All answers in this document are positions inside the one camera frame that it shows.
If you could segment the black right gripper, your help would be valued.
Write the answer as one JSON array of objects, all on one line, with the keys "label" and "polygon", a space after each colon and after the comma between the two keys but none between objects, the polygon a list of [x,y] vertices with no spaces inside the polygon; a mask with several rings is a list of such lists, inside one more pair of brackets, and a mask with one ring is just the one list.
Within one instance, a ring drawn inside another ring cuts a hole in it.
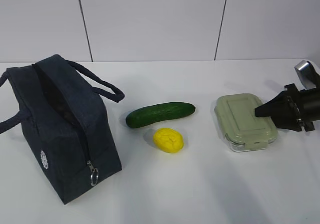
[{"label": "black right gripper", "polygon": [[272,100],[256,107],[255,116],[271,117],[278,129],[314,131],[313,122],[320,119],[320,88],[299,91],[295,84],[284,88]]}]

